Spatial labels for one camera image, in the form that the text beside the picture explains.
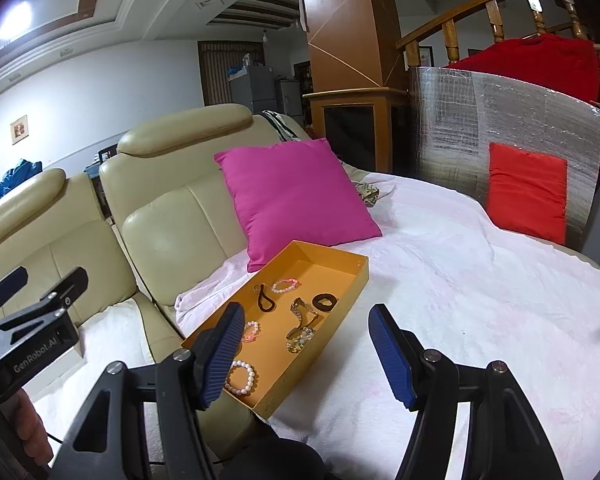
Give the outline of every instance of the beige leather sofa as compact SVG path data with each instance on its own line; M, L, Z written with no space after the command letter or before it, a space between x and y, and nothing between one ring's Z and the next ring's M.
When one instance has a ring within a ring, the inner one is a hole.
M2 309L0 317L38 301L76 266L89 276L87 291L69 309L80 326L108 306L133 298L156 362L179 348L180 335L160 310L138 291L131 267L85 174L65 178L59 169L43 171L0 200L0 279L17 266L29 273L27 285ZM217 400L199 413L206 442L221 458L240 446L251 425L250 412Z
M285 119L298 136L309 138ZM129 256L171 319L178 294L247 247L214 154L276 142L276 130L263 117L242 105L216 105L130 130L120 139L118 154L101 166L102 185Z

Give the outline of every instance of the screw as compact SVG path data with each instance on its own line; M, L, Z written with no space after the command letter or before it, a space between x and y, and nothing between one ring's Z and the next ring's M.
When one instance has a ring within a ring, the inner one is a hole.
M424 360L430 363L437 363L442 359L442 354L434 349L425 350L422 355L424 356Z
M178 348L173 353L173 358L176 361L180 361L180 362L186 361L190 357L191 357L191 350L187 350L186 348Z
M117 375L122 371L125 365L120 361L113 361L109 366L107 366L107 374Z
M504 372L509 371L509 367L507 366L506 362L504 362L504 361L494 361L493 363L491 363L491 368L493 368L495 371L497 371L500 374L503 374Z

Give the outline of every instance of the red cloth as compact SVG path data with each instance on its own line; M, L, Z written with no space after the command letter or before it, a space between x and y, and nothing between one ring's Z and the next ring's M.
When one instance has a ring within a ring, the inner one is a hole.
M589 40L541 34L507 40L446 68L501 75L540 85L589 103L598 98L598 56Z
M487 215L502 229L564 245L567 161L492 142Z

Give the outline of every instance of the pink pillow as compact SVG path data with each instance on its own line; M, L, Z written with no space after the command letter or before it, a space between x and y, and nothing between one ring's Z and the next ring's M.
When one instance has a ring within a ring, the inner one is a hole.
M215 161L255 272L291 241L332 246L382 236L326 139L233 148Z

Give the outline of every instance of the wooden ceiling beam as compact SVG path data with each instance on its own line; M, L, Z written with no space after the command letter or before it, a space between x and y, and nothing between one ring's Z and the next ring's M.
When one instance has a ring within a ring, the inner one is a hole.
M273 30L278 30L279 28L282 28L279 25L269 25L268 23L260 23L257 20L253 23L248 23L244 22L243 20L230 20L227 18L221 18L220 16L212 19L209 23L217 23L218 25L246 25L247 27L272 28Z
M288 0L253 0L255 2L263 2L264 4L277 5L280 7L286 7L287 9L299 10L300 5L298 2L290 2Z
M299 18L298 14L291 14L290 12L285 12L284 10L271 9L267 7L255 7L245 4L233 4L228 7L229 9L235 10L244 10L246 12L257 12L259 14L266 14L267 16L277 16L279 18L285 18L287 20L297 20Z
M279 25L280 27L286 27L288 25L291 25L290 22L277 20L276 18L261 18L260 16L247 16L246 14L236 14L235 12L221 12L216 16L216 18L238 20L240 22L267 23L268 25Z

